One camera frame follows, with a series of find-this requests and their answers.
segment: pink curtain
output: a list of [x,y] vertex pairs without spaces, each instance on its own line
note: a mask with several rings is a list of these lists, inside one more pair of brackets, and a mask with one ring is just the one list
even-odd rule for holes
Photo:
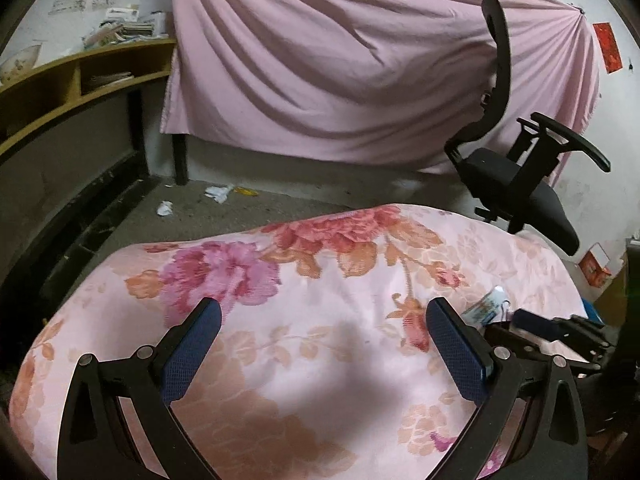
[[[495,44],[482,0],[174,0],[179,48],[162,130],[261,152],[448,171],[442,149],[482,115]],[[591,27],[556,0],[500,0],[513,80],[482,145],[516,118],[582,132],[598,95]]]

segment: pink floral fabric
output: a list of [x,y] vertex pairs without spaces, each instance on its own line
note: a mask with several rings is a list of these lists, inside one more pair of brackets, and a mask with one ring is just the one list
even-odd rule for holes
[[320,249],[350,253],[359,242],[370,242],[382,231],[399,222],[400,208],[385,205],[310,220],[272,224],[262,229],[274,233],[281,249],[295,248],[311,254]]
[[183,322],[204,297],[216,298],[226,317],[236,303],[263,304],[280,284],[278,266],[260,260],[256,244],[204,242],[178,250],[159,275],[166,325]]
[[[54,479],[78,358],[156,344],[209,296],[223,327],[172,410],[223,480],[425,478],[475,409],[430,344],[426,305],[441,296],[461,312],[495,285],[514,308],[584,313],[562,262],[535,236],[423,206],[131,246],[98,266],[34,341],[11,425]],[[123,410],[145,465],[161,472]],[[481,476],[500,467],[519,416]]]

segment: red envelope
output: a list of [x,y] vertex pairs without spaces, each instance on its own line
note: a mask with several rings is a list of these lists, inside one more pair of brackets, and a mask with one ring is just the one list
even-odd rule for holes
[[620,51],[618,50],[618,44],[613,35],[611,24],[594,23],[593,28],[596,29],[596,36],[600,42],[607,74],[620,70],[622,68],[622,58],[620,57]]

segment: bowl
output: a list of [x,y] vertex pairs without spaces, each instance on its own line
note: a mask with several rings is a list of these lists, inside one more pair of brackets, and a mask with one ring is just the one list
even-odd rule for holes
[[7,84],[31,70],[38,60],[41,47],[40,44],[28,46],[2,63],[0,65],[0,82]]

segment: wooden shelf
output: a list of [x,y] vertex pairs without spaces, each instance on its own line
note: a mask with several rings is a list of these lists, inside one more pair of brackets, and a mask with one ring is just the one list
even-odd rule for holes
[[[149,40],[63,57],[0,87],[0,164],[39,134],[114,94],[165,78],[175,40]],[[92,76],[133,78],[84,91]]]

